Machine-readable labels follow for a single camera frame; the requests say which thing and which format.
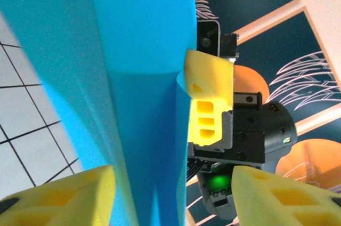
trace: green led light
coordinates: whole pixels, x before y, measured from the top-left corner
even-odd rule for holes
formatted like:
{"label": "green led light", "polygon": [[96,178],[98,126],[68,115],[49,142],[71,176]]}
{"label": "green led light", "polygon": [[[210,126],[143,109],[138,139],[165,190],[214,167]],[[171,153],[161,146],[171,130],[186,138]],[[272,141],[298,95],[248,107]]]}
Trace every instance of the green led light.
{"label": "green led light", "polygon": [[230,175],[213,176],[208,181],[208,187],[210,190],[227,189],[231,187],[231,176]]}
{"label": "green led light", "polygon": [[283,140],[283,144],[286,144],[286,143],[288,143],[288,142],[290,142],[290,141],[291,141],[290,137],[287,137],[287,138],[285,138],[285,139]]}

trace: orange circle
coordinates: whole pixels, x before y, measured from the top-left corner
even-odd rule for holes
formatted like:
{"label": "orange circle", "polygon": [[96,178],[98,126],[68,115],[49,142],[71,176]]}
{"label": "orange circle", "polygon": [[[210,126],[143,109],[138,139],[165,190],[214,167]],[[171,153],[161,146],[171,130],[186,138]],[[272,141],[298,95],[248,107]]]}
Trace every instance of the orange circle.
{"label": "orange circle", "polygon": [[270,91],[265,79],[255,70],[241,65],[234,66],[235,92],[262,93],[263,103],[269,98]]}
{"label": "orange circle", "polygon": [[326,139],[308,139],[295,144],[282,157],[276,174],[323,189],[341,184],[341,144]]}

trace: yellow foam piece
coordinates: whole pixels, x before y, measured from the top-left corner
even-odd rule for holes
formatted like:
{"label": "yellow foam piece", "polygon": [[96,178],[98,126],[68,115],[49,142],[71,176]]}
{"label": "yellow foam piece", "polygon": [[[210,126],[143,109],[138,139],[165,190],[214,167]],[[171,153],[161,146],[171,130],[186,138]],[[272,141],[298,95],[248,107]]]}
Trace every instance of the yellow foam piece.
{"label": "yellow foam piece", "polygon": [[233,63],[190,50],[185,79],[192,98],[188,141],[211,145],[222,139],[222,112],[233,109]]}
{"label": "yellow foam piece", "polygon": [[10,195],[1,226],[108,226],[115,197],[112,166],[101,166]]}
{"label": "yellow foam piece", "polygon": [[236,166],[232,193],[241,226],[341,226],[341,195],[247,166]]}

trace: white tiled wall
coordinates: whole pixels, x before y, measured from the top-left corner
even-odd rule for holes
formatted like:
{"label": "white tiled wall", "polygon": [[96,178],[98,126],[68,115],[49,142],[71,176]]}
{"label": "white tiled wall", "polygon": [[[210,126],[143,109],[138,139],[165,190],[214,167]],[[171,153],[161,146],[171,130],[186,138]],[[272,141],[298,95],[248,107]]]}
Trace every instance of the white tiled wall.
{"label": "white tiled wall", "polygon": [[80,171],[44,86],[0,14],[0,199]]}

